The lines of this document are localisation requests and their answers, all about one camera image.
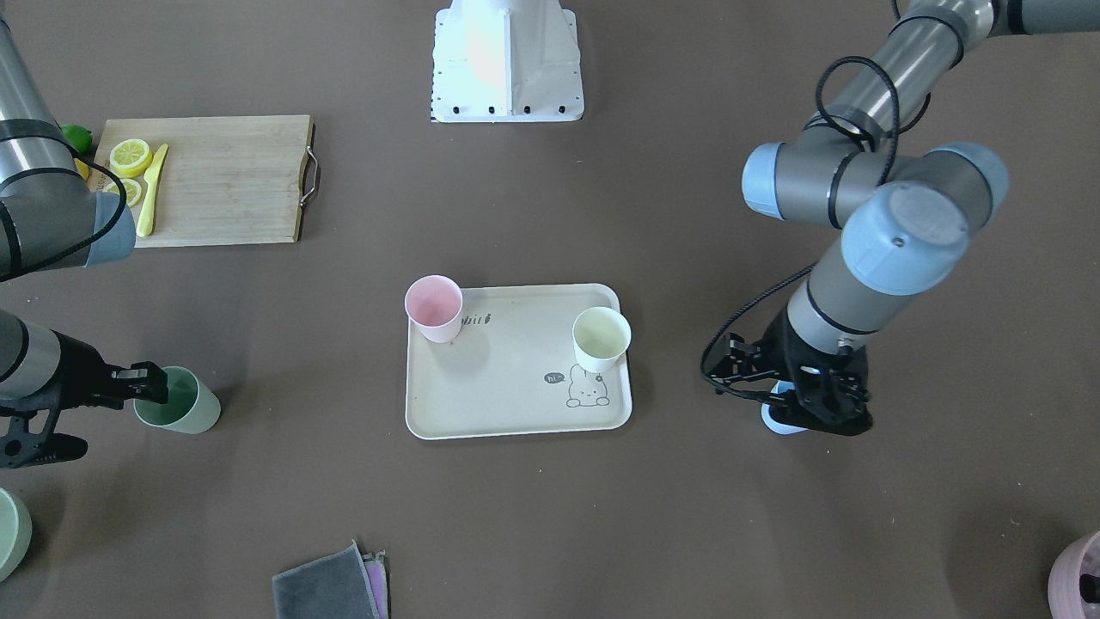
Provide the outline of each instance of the light blue joint cap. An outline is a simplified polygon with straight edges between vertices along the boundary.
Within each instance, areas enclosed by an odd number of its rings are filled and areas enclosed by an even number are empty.
[[[947,151],[961,156],[972,163],[978,172],[986,177],[986,181],[989,183],[989,192],[993,196],[993,211],[990,213],[992,217],[997,212],[997,208],[1004,201],[1004,197],[1009,195],[1009,168],[1001,161],[1001,157],[990,147],[977,142],[948,142],[932,148],[931,152],[936,151]]]
[[[782,219],[779,212],[779,198],[776,195],[776,161],[783,142],[769,142],[757,146],[749,159],[745,162],[741,172],[741,194],[749,208]]]
[[[848,219],[840,250],[848,269],[871,289],[922,292],[952,272],[969,244],[963,211],[920,183],[887,183]]]
[[[119,194],[97,191],[96,225],[91,230],[92,233],[102,229],[118,208]],[[123,207],[122,217],[111,228],[111,231],[88,247],[88,259],[85,261],[84,265],[87,267],[112,259],[122,259],[133,252],[135,242],[138,242],[138,226],[134,224],[134,215],[129,208]]]

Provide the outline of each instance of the towel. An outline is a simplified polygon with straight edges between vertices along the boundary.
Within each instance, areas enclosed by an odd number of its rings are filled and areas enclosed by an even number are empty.
[[[388,619],[385,553],[353,541],[336,554],[272,578],[277,619]]]

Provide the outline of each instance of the bunny illustration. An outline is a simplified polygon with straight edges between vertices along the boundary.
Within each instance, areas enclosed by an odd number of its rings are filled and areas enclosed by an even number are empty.
[[[565,406],[575,407],[606,407],[610,404],[607,399],[607,386],[604,385],[604,377],[588,374],[581,366],[573,366],[569,371],[569,400]]]

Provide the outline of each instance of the lemon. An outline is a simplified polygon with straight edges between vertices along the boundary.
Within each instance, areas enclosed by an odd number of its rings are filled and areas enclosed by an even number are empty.
[[[122,178],[133,178],[153,161],[153,153],[145,140],[131,139],[119,142],[111,148],[111,172]]]
[[[88,179],[88,166],[85,165],[85,163],[82,161],[78,159],[78,158],[74,158],[73,163],[76,164],[76,170],[80,173],[80,177],[84,178],[85,180],[87,180]]]
[[[122,186],[127,188],[127,206],[138,206],[138,200],[141,199],[141,185],[138,184],[138,180],[123,178]],[[119,186],[110,183],[103,187],[103,192],[117,194],[119,192]]]

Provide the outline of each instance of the plastic cup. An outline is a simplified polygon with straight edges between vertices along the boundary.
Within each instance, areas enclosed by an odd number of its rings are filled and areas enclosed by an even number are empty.
[[[19,566],[31,545],[31,515],[19,497],[0,488],[0,581]]]
[[[1062,551],[1050,570],[1046,595],[1054,619],[1100,617],[1100,604],[1081,599],[1081,574],[1100,572],[1100,531],[1085,535]]]
[[[573,321],[573,353],[585,372],[605,373],[630,346],[630,324],[610,307],[588,307]]]
[[[462,288],[443,275],[420,277],[405,292],[405,313],[429,342],[450,342],[462,329]]]
[[[168,402],[134,400],[138,419],[146,425],[184,434],[210,430],[221,417],[218,398],[187,368],[168,366],[164,373],[168,375]]]

